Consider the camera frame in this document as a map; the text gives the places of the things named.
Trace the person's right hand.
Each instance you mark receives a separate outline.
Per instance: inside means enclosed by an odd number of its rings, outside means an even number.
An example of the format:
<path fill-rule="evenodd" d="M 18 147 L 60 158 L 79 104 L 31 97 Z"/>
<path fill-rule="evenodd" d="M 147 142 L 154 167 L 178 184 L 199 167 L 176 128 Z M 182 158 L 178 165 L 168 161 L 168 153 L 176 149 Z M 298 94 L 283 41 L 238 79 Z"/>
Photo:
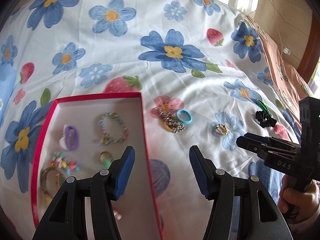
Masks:
<path fill-rule="evenodd" d="M 302 193 L 289 188 L 288 176 L 283 176 L 278 208 L 282 213 L 287 213 L 290 204 L 299 208 L 296 221 L 301 222 L 313 216 L 319 206 L 319 187 L 317 183 L 313 180 L 310 189 Z"/>

